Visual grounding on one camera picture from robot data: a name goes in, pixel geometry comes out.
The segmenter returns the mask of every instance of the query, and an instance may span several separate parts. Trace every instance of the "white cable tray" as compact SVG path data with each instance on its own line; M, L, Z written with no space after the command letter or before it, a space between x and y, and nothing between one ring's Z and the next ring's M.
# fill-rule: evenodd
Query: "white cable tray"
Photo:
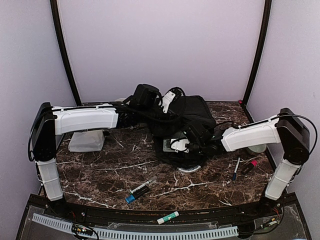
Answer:
M72 223L55 219L49 216L34 213L32 221L41 225L56 229L61 232L73 234ZM224 239L238 236L238 227L226 227L220 229L204 230L204 231L188 231L188 232L132 232L132 231L117 231L99 227L93 228L99 235L101 240L214 240Z

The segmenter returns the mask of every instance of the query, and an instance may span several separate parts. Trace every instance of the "blue marker cap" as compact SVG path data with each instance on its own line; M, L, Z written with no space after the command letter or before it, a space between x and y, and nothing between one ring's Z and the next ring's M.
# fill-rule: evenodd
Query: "blue marker cap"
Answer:
M133 202L134 200L136 200L136 199L135 199L134 196L129 195L129 196L127 196L127 197L125 198L125 200L126 200L126 202L127 202L128 204L130 204L130 203L132 203L132 202Z

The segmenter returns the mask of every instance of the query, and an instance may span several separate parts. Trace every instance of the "black cable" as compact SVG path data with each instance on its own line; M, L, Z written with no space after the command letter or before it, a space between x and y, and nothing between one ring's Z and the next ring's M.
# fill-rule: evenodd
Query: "black cable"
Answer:
M67 222L71 222L71 223L73 223L73 224L78 224L78 225L81 225L81 226L84 226L84 227L90 229L90 230L91 230L92 232L94 232L94 234L96 235L96 239L99 240L99 235L98 235L98 233L97 233L92 227L90 227L90 226L85 226L83 223L77 222L77 221L75 221L75 220L72 221L72 220L70 220L70 219L67 219L67 218L65 218L65 217L62 217L62 216L60 216L58 213L56 213L56 212L53 210L53 208L50 206L50 204L48 204L48 206L49 206L50 210L51 210L55 215L57 215L57 217L65 220L65 221L67 221Z
M272 228L271 230L269 231L264 231L264 232L256 232L258 230L262 230L263 228L261 228L261 226L257 227L255 230L252 230L252 231L239 231L239 235L261 235L261 234L268 234L268 233L271 233L273 232L274 230L276 230L276 228L282 223L284 217L285 217L285 198L283 198L282 200L282 206L283 206L283 213L282 213L282 217L279 221L279 223L277 225L275 225L274 228Z
M314 133L315 133L315 140L314 140L314 144L309 152L309 156L311 155L311 153L314 151L315 147L316 147L316 144L318 142L318 130L317 130L317 127L316 125L307 117L305 116L302 116L302 115L297 115L297 114L283 114L283 115L277 115L273 118L270 118L270 119L265 119L265 120L262 120L262 121L257 121L257 122L253 122L253 123L250 123L250 124L247 124L247 125L243 125L243 126L239 126L239 127L236 127L237 129L246 129L248 127L251 127L251 126L254 126L254 125L258 125L258 124L262 124L262 123L267 123L269 120L272 121L272 120L275 120L275 119L280 119L280 118L286 118L286 117L297 117L297 118L301 118L301 119L304 119L306 121L308 121L313 129L314 129Z
M278 223L274 228L272 228L272 229L269 230L269 231L266 231L266 232L255 232L255 233L253 233L253 235L268 234L268 233L271 233L271 232L273 232L274 230L276 230L276 228L282 223L282 220L283 220L284 217L285 217L285 211L286 211L286 210L285 210L285 198L283 198L282 206L283 206L283 213L282 213L282 217L281 217L279 223Z
M136 110L136 109L133 109L133 108L129 108L127 107L125 104L122 104L122 105L119 105L119 106L116 106L116 105L110 105L110 106L76 106L76 107L70 107L70 108L61 108L61 109L54 109L52 110L53 112L58 112L58 111L61 111L62 109L64 111L68 111L68 110L77 110L77 109L106 109L106 108L114 108L114 109L121 109L121 110L125 110L125 111L129 111L129 112L133 112L133 113L136 113L136 114L139 114L149 120L152 120L154 122L157 122L157 123L163 123L163 124L170 124L170 123L175 123L177 121L180 120L180 118L182 117L182 115L185 113L185 110L186 110L186 107L187 107L187 98L186 98L186 94L184 92L184 90L180 87L173 87L171 88L169 91L171 90L174 90L174 89L178 89L182 94L183 94L183 98L184 98L184 103L183 103L183 107L182 107L182 111L178 114L177 117L175 117L174 119L171 119L171 120L161 120L161 119L157 119L157 118L154 118L152 116L149 116L148 114L145 114L144 112L140 111L140 110Z
M173 140L173 141L170 143L170 148L171 148L172 150L176 150L176 149L173 149L173 148L172 148L172 145L173 145L174 143L176 143L176 142L179 142L179 141L182 140L182 139L187 139L187 138L184 136L184 137L180 137L180 138L177 138L177 139ZM177 151L179 151L179 152L185 152L185 151L187 151L187 150L188 150L188 148L186 147L185 150L177 150Z
M278 115L278 116L271 118L271 121L275 120L275 119L279 119L279 118L285 118L285 117L297 117L297 118L304 119L304 120L308 121L312 125L312 127L314 128L315 139L314 139L314 144L309 152L309 156L310 156L312 154L312 152L314 151L316 144L317 144L317 141L318 141L318 130L317 130L316 125L309 118L302 116L302 115L297 115L297 114Z

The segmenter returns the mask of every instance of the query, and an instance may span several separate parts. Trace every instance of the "black bag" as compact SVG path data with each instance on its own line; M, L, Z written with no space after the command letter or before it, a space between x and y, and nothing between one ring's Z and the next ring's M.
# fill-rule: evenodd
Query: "black bag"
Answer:
M206 129L211 129L212 133L217 124L210 113L207 103L201 96L182 96L170 104L169 111L179 115L184 107L185 100L186 108L179 121L172 124L152 122L149 124L149 128L153 135L155 153L159 159L179 168L192 168L202 165L207 157L192 152L164 152L164 138L170 138L170 136L180 132L186 125L194 121L202 124Z

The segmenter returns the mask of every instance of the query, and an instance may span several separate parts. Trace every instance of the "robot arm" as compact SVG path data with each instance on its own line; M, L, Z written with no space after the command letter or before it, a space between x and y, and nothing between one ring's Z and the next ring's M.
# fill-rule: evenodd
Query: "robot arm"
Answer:
M217 131L211 140L199 144L199 140L192 142L186 139L174 142L171 139L172 148L176 151L183 151L186 148L202 151L207 155L216 155L217 153L233 152L238 149L247 148L261 144L282 144L284 155L275 170L273 177L268 183L264 196L270 200L280 198L284 189L292 181L297 170L309 158L309 139L308 128L294 116L294 113L283 108L280 114L272 116L266 120L239 126L230 127L223 131ZM198 136L204 136L206 132L201 132Z
M148 87L146 90L144 86L140 89L137 87L129 105L109 102L86 107L51 107L50 103L43 103L32 126L30 152L33 155L31 160L37 164L48 199L56 201L63 198L56 166L57 135L134 126L145 120L143 116L165 119L164 122L170 124L171 120L167 120L171 114L169 105L181 94L169 91L157 103L155 100L158 96L156 88ZM137 109L143 110L144 114L138 116ZM293 112L284 108L280 114L266 120L217 130L214 135L212 131L193 121L181 128L185 136L183 139L169 139L170 148L186 154L214 156L260 144L281 143L284 156L264 194L264 197L274 201L281 196L297 170L309 158L309 130L298 118L291 115Z

